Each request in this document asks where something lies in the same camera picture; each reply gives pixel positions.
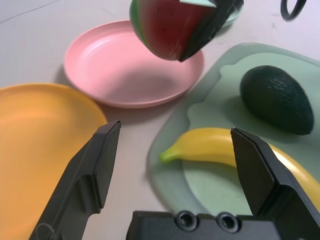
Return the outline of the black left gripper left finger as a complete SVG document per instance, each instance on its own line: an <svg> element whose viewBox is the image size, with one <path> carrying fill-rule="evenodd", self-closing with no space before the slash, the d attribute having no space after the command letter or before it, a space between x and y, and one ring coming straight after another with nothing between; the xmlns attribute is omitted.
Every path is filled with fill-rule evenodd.
<svg viewBox="0 0 320 240"><path fill-rule="evenodd" d="M113 175L120 121L100 126L65 168L31 240L80 240L88 219L105 206Z"/></svg>

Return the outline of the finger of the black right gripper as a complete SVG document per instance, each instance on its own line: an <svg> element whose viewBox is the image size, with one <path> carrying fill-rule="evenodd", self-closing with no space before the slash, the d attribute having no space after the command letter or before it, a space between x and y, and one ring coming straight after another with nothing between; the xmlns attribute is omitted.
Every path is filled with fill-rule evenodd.
<svg viewBox="0 0 320 240"><path fill-rule="evenodd" d="M185 48L178 59L179 62L189 59L211 42L229 16L244 4L243 0L210 0L210 2L216 6L215 12L196 25L186 41Z"/></svg>

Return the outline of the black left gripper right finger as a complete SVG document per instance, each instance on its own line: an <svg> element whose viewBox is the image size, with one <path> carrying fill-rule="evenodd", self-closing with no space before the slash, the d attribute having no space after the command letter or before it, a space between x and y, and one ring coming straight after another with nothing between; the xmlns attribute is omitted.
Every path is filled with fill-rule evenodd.
<svg viewBox="0 0 320 240"><path fill-rule="evenodd" d="M319 211L271 147L239 128L230 134L238 178L252 214L272 221L283 240L318 240Z"/></svg>

